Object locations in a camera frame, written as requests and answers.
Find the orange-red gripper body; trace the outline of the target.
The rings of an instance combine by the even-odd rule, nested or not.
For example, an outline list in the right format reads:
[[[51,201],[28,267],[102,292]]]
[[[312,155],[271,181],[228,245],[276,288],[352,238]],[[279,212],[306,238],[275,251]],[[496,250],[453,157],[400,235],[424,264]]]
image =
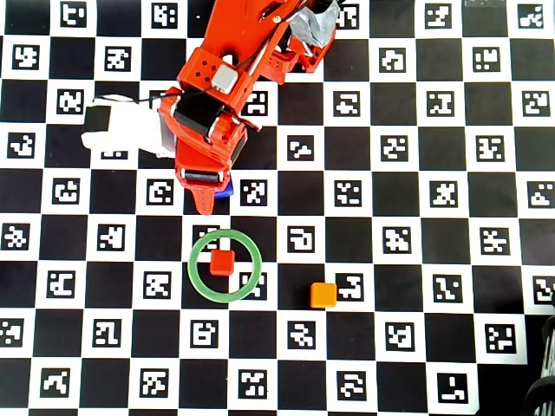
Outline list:
[[[247,143],[248,130],[260,129],[239,116],[251,92],[241,90],[237,108],[211,89],[170,88],[160,97],[159,114],[176,139],[176,168],[185,187],[231,187],[231,169]]]

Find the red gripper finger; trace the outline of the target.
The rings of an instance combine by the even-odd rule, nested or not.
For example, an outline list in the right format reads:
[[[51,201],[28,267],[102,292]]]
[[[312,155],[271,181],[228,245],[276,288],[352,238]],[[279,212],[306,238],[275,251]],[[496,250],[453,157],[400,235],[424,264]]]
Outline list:
[[[189,186],[187,190],[193,195],[196,210],[202,215],[212,215],[216,188],[212,186]]]

